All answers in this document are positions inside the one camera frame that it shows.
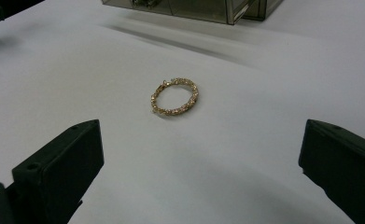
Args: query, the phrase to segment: white table surface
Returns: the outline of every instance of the white table surface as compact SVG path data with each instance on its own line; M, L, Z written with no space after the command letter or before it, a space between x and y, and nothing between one ring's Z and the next ring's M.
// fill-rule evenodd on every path
M164 119L150 95L172 77L201 95ZM298 158L308 119L365 137L365 1L285 0L228 26L47 0L0 22L0 182L89 119L105 166L70 223L352 223Z

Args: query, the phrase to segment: gold ring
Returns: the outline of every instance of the gold ring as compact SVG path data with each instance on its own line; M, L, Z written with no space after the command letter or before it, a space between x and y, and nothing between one ring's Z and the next ring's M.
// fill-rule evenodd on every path
M188 100L187 103L185 103L184 105L182 105L181 107L176 108L176 109L159 108L156 105L156 100L157 100L158 96L160 95L160 93L162 91L164 91L165 88L174 86L174 85L185 85L185 86L191 87L193 94L191 95L190 99ZM194 106L194 104L196 104L198 98L199 98L199 90L197 89L196 84L194 84L191 80L189 80L187 78L177 77L177 78L171 79L171 82L167 82L164 80L163 83L159 86L158 89L156 89L155 93L152 95L150 102L152 104L154 113L159 113L159 114L167 115L167 116L170 116L170 115L173 116L173 115L183 114L186 111L188 111L189 109L191 109Z

